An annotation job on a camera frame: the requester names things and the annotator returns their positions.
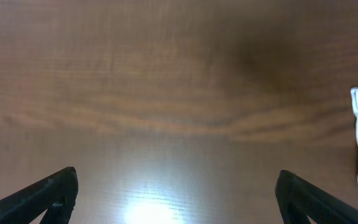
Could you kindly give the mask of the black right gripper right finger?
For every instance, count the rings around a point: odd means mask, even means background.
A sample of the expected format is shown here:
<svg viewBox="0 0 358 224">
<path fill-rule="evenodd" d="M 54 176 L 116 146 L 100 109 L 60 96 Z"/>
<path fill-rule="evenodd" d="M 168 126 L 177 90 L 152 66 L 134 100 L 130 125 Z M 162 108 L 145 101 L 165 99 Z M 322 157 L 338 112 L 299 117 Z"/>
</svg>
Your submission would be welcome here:
<svg viewBox="0 0 358 224">
<path fill-rule="evenodd" d="M 288 170 L 281 170 L 275 196 L 284 224 L 358 224 L 358 210 Z"/>
</svg>

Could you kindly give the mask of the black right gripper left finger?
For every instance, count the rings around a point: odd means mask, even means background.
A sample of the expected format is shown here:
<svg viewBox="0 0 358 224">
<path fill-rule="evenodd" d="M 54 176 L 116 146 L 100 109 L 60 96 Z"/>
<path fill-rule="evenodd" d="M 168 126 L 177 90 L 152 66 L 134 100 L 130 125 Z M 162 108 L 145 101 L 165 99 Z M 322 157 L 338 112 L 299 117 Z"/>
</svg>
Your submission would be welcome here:
<svg viewBox="0 0 358 224">
<path fill-rule="evenodd" d="M 78 195 L 74 167 L 66 167 L 0 200 L 0 223 L 68 224 Z"/>
</svg>

